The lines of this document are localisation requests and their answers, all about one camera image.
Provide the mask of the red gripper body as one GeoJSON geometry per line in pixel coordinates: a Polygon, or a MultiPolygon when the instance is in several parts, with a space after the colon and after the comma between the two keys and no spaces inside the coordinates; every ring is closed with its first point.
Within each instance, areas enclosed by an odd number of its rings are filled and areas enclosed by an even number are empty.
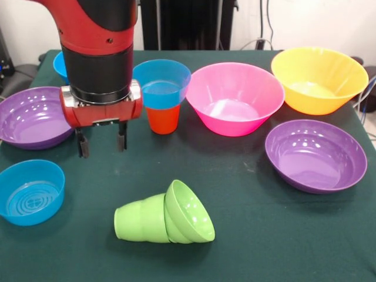
{"type": "Polygon", "coordinates": [[[128,96],[116,103],[96,105],[81,102],[74,97],[70,86],[60,88],[59,98],[64,117],[74,128],[136,119],[141,115],[143,107],[142,90],[135,79],[130,84],[128,96]]]}

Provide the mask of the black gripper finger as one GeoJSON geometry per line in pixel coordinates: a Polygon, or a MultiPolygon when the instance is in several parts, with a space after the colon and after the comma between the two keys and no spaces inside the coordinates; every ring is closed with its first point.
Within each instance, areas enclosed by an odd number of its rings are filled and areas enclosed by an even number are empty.
{"type": "Polygon", "coordinates": [[[117,149],[120,152],[127,149],[127,121],[118,124],[117,149]]]}
{"type": "Polygon", "coordinates": [[[89,157],[89,143],[85,135],[83,134],[81,128],[77,127],[75,129],[75,135],[78,144],[79,157],[88,158],[89,157]]]}

